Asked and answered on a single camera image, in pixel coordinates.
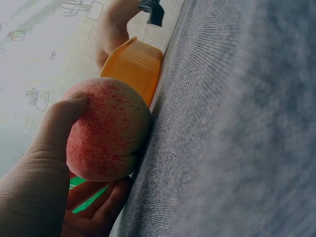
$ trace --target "palm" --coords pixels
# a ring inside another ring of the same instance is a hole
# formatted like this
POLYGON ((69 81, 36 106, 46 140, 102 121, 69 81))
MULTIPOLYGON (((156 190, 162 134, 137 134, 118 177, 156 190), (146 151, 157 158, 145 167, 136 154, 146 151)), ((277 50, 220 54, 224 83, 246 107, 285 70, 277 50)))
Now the palm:
POLYGON ((86 210, 72 210, 105 187, 107 183, 85 182, 69 191, 61 237, 106 237, 128 197, 129 177, 113 182, 86 210))

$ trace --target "fingernail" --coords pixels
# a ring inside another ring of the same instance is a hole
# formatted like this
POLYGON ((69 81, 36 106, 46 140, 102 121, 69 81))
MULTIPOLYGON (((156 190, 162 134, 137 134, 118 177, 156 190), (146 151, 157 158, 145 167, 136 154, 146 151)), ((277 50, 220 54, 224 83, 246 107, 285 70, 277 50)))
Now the fingernail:
POLYGON ((81 90, 77 90, 77 91, 71 93, 71 94, 67 97, 67 99, 80 99, 80 98, 82 98, 82 97, 84 97, 84 92, 81 91, 81 90))

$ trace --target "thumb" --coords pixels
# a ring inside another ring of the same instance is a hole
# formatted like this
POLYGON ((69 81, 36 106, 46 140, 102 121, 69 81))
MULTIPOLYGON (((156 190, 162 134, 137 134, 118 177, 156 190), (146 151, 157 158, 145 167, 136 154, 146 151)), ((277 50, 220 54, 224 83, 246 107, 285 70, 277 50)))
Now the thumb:
POLYGON ((65 100, 50 106, 27 154, 49 152, 51 158, 65 162, 72 125, 81 117, 86 105, 86 95, 82 91, 75 91, 65 100))

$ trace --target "black object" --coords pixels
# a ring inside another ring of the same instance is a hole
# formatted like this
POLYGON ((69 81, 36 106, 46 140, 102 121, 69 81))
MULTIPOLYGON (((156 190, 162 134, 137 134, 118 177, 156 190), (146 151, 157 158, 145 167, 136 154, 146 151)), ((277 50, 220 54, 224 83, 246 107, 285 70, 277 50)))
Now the black object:
POLYGON ((141 0, 138 3, 139 9, 150 14, 147 24, 162 26, 164 10, 159 4, 160 0, 141 0))

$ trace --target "gray cloth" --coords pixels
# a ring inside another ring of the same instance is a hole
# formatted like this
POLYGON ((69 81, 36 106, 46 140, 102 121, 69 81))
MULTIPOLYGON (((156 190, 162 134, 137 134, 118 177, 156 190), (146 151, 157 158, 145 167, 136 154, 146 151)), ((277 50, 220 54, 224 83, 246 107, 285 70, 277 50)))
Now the gray cloth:
POLYGON ((187 0, 123 237, 316 236, 316 1, 187 0))

